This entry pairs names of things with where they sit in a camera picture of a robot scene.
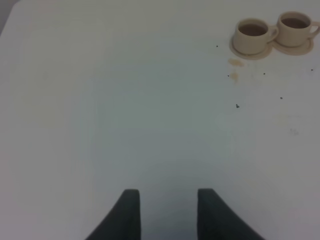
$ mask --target beige cup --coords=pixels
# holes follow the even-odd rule
[[[320,33],[320,22],[311,21],[310,17],[296,11],[281,14],[277,26],[279,34],[275,41],[290,48],[298,47]],[[312,26],[317,26],[317,30],[310,32]]]
[[[269,26],[256,18],[241,20],[236,25],[232,44],[235,50],[244,55],[256,55],[267,48],[267,43],[279,33],[277,26]]]

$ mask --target coffee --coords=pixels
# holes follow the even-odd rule
[[[248,36],[261,36],[267,32],[262,26],[256,24],[246,24],[239,27],[239,31]]]
[[[284,25],[293,29],[305,29],[309,26],[304,21],[297,18],[286,18],[286,19],[282,19],[281,22]]]

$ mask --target stain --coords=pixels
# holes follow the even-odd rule
[[[293,136],[297,136],[299,134],[299,132],[294,128],[290,128],[290,134]]]
[[[245,64],[239,59],[229,58],[228,63],[230,63],[234,67],[243,67]]]
[[[230,78],[234,80],[234,84],[237,84],[239,75],[238,75],[238,73],[233,72],[233,73],[230,74]]]

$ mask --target coffee stain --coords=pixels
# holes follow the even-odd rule
[[[238,73],[233,72],[233,73],[230,74],[230,78],[234,80],[234,84],[237,84],[239,75],[238,75]]]
[[[245,64],[239,59],[229,58],[228,63],[234,67],[243,67]]]

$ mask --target white surface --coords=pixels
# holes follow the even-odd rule
[[[127,188],[144,240],[195,240],[198,188],[268,240],[319,239],[320,37],[305,56],[228,64],[238,20],[319,9],[19,2],[0,37],[0,239],[82,240]]]

